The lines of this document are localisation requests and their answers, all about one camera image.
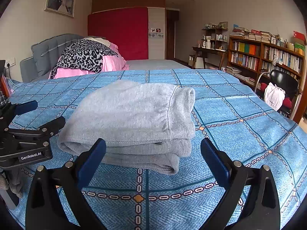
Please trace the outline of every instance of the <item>blue bedsheet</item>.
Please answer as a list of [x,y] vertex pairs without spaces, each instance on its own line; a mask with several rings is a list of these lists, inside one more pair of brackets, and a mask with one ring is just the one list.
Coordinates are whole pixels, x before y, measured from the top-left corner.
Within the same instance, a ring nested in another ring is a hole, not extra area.
[[[278,190],[281,227],[292,217],[307,192],[307,135],[296,123],[267,106],[249,87],[221,71],[121,71],[28,84],[10,81],[15,90],[12,103],[38,102],[35,111],[15,117],[10,127],[36,129],[62,115],[68,119],[86,95],[119,79],[194,88],[196,101],[191,117],[196,135],[191,156],[180,160],[179,173],[174,176],[100,164],[82,193],[109,230],[198,229],[225,191],[216,184],[201,156],[200,142],[204,137],[247,167],[268,164]],[[57,136],[51,138],[53,159],[40,163],[47,168],[76,159],[59,150],[56,140]],[[22,169],[26,178],[24,197],[11,211],[22,226],[27,192],[38,165]],[[77,223],[61,188],[58,192],[69,220]],[[230,223],[237,220],[247,194],[245,188]]]

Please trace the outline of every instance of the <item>leopard print fabric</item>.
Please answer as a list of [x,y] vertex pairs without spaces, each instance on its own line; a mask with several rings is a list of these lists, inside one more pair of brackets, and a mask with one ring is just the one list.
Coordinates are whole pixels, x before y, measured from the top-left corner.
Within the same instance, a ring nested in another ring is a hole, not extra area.
[[58,63],[51,70],[50,78],[53,79],[56,76],[59,67],[100,73],[102,58],[105,55],[116,55],[118,57],[116,52],[100,42],[78,40],[65,48]]

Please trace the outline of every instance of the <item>desk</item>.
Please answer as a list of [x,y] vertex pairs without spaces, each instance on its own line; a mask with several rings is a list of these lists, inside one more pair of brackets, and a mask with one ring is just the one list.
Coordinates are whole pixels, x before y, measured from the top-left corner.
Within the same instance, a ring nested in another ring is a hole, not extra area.
[[204,61],[204,68],[205,68],[205,58],[207,58],[207,53],[213,53],[213,54],[218,54],[221,56],[221,61],[219,64],[219,70],[222,69],[222,64],[224,62],[224,59],[227,56],[227,52],[211,49],[211,48],[203,48],[203,47],[193,47],[193,50],[195,51],[195,56],[194,56],[194,62],[193,62],[193,69],[195,69],[196,65],[196,58],[198,57],[198,54],[201,53],[201,56]]

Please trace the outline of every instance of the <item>power cord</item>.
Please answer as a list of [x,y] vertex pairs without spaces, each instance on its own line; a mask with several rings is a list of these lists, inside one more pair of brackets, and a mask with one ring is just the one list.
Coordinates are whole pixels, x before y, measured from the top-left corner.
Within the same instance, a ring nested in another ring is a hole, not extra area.
[[9,76],[10,76],[10,79],[11,79],[11,73],[10,73],[10,63],[7,63],[7,68],[9,70]]

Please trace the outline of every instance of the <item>silver bolt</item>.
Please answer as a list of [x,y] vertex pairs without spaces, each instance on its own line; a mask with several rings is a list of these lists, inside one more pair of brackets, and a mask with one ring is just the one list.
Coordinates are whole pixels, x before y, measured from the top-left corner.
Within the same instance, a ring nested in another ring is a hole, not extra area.
[[73,165],[74,165],[74,163],[71,162],[71,161],[68,161],[67,163],[65,163],[66,168],[71,168]]
[[233,164],[238,168],[242,166],[242,163],[240,161],[234,161]]
[[269,171],[270,170],[270,167],[269,167],[269,165],[263,165],[263,168],[266,170],[266,171]]
[[44,169],[44,166],[43,165],[39,165],[38,167],[37,167],[37,171],[42,171]]

